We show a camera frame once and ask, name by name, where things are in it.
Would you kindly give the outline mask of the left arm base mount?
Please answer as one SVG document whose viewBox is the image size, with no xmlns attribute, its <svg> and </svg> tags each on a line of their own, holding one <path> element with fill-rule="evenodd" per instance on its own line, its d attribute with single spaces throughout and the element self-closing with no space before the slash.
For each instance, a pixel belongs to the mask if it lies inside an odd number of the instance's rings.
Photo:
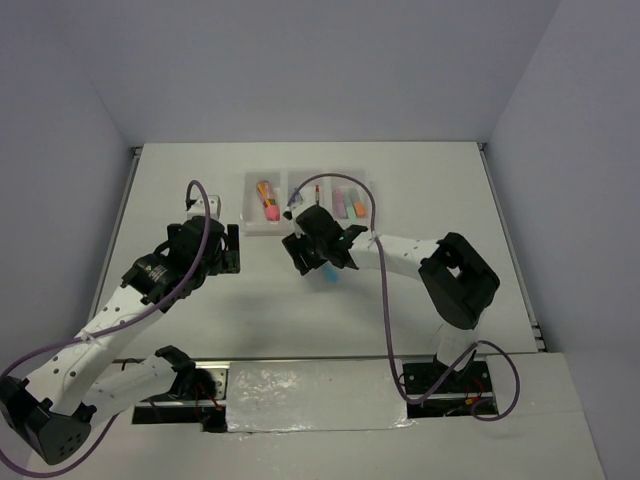
<svg viewBox="0 0 640 480">
<path fill-rule="evenodd" d="M 228 431 L 227 387 L 229 366 L 200 362 L 191 379 L 177 390 L 139 402 L 133 410 L 133 425 L 190 425 L 201 432 Z"/>
</svg>

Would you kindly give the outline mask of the purple highlighter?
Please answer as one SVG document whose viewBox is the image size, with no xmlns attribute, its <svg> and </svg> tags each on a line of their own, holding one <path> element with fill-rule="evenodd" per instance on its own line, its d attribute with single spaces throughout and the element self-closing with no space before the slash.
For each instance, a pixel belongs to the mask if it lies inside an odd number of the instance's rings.
<svg viewBox="0 0 640 480">
<path fill-rule="evenodd" d="M 348 217 L 344 203 L 344 197 L 340 189 L 333 190 L 333 209 L 334 214 L 337 218 L 346 219 Z"/>
</svg>

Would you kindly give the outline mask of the blue pen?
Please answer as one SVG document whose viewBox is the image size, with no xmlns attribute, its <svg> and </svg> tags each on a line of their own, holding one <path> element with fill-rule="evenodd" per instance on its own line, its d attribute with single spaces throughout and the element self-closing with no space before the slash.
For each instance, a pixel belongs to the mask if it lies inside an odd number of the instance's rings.
<svg viewBox="0 0 640 480">
<path fill-rule="evenodd" d="M 292 196 L 293 200 L 291 202 L 291 207 L 293 209 L 302 207 L 305 204 L 306 194 L 303 190 L 293 189 Z"/>
</svg>

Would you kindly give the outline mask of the blue highlighter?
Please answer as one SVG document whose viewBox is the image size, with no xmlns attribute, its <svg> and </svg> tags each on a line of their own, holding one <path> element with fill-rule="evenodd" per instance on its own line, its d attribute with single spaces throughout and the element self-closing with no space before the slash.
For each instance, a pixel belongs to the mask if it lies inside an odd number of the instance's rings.
<svg viewBox="0 0 640 480">
<path fill-rule="evenodd" d="M 326 282 L 332 283 L 332 284 L 339 282 L 339 274 L 334 267 L 329 265 L 324 265 L 321 267 L 321 273 Z"/>
</svg>

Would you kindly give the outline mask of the orange highlighter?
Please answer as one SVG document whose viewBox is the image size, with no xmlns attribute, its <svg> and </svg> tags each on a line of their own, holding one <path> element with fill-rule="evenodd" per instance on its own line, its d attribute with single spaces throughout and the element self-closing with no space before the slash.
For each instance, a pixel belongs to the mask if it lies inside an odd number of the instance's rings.
<svg viewBox="0 0 640 480">
<path fill-rule="evenodd" d="M 350 193 L 351 201 L 353 204 L 356 217 L 359 219 L 365 219 L 368 213 L 367 207 L 362 200 L 360 193 L 357 189 L 353 189 Z"/>
</svg>

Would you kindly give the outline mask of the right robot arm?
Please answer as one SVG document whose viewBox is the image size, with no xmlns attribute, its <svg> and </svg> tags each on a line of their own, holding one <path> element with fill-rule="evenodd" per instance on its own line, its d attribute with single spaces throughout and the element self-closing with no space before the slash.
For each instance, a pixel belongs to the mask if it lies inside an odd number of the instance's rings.
<svg viewBox="0 0 640 480">
<path fill-rule="evenodd" d="M 450 232 L 440 240 L 414 240 L 362 225 L 343 228 L 326 209 L 312 206 L 295 218 L 294 232 L 282 244 L 301 275 L 329 263 L 422 283 L 444 322 L 435 354 L 436 383 L 457 391 L 468 381 L 471 345 L 500 280 L 464 236 Z"/>
</svg>

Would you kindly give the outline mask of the green highlighter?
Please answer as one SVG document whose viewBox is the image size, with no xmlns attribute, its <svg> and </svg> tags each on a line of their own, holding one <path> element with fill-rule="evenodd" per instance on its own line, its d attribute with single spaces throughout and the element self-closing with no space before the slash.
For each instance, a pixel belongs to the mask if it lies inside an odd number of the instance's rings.
<svg viewBox="0 0 640 480">
<path fill-rule="evenodd" d="M 345 191 L 343 199 L 348 219 L 355 221 L 357 219 L 357 213 L 354 207 L 350 189 Z"/>
</svg>

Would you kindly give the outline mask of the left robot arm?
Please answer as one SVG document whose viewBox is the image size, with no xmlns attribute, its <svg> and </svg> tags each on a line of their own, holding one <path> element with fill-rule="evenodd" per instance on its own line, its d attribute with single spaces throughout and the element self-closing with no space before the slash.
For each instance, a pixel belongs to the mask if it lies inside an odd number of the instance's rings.
<svg viewBox="0 0 640 480">
<path fill-rule="evenodd" d="M 240 271 L 239 228 L 196 215 L 137 259 L 102 310 L 72 340 L 47 347 L 51 359 L 25 378 L 1 376 L 1 412 L 48 465 L 73 456 L 94 427 L 156 395 L 182 399 L 211 385 L 210 374 L 166 346 L 105 377 L 104 371 L 146 328 L 210 276 Z"/>
</svg>

